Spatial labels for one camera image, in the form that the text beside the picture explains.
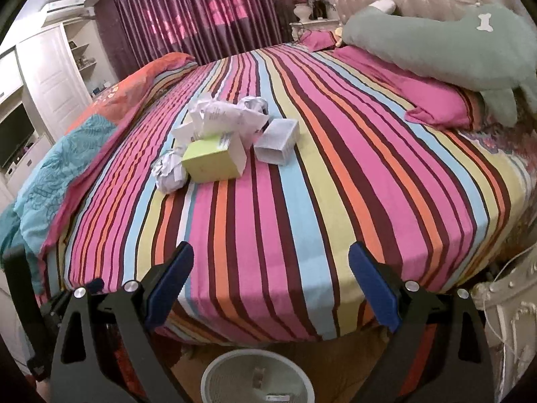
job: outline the metal bolt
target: metal bolt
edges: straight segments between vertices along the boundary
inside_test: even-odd
[[[75,297],[76,298],[82,298],[86,295],[86,288],[78,288],[75,291]]]
[[[415,282],[413,280],[409,280],[404,284],[404,287],[409,290],[410,292],[417,292],[420,290],[420,285],[418,282]]]
[[[123,289],[127,292],[134,292],[138,289],[138,286],[139,283],[136,280],[130,280],[124,285]]]
[[[470,294],[468,294],[468,291],[466,289],[457,290],[457,295],[464,300],[470,297]]]

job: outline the striped bedsheet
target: striped bedsheet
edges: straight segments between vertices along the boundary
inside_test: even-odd
[[[299,120],[300,141],[284,167],[251,151],[242,178],[163,195],[150,166],[205,92],[264,97],[274,117]],[[336,338],[369,321],[347,262],[357,239],[429,289],[468,279],[527,211],[535,174],[515,151],[404,121],[412,107],[300,45],[196,68],[109,159],[48,256],[51,291],[95,277],[115,290],[186,240],[194,269],[168,329],[187,342],[251,345]]]

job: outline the wooden floor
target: wooden floor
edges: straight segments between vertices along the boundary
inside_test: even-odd
[[[333,341],[276,344],[270,351],[291,359],[304,370],[315,390],[316,403],[348,403],[386,348],[382,329],[351,333]],[[201,377],[209,364],[231,349],[196,347],[172,368],[195,403],[202,403]]]

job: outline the blue gripper pad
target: blue gripper pad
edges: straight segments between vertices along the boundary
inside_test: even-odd
[[[166,322],[181,289],[194,267],[194,250],[186,244],[173,258],[147,299],[145,327],[153,330]]]
[[[394,333],[401,324],[397,297],[375,268],[372,259],[369,252],[358,242],[352,244],[348,251],[348,264],[377,321]]]

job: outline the pink pillow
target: pink pillow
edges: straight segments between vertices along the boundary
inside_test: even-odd
[[[308,47],[310,51],[321,51],[332,48],[336,45],[337,40],[332,32],[320,32],[317,30],[305,31],[300,37],[299,44]]]
[[[438,129],[478,130],[482,126],[484,104],[475,92],[417,76],[352,45],[336,49],[334,56],[412,103],[415,108],[406,112],[407,121]]]

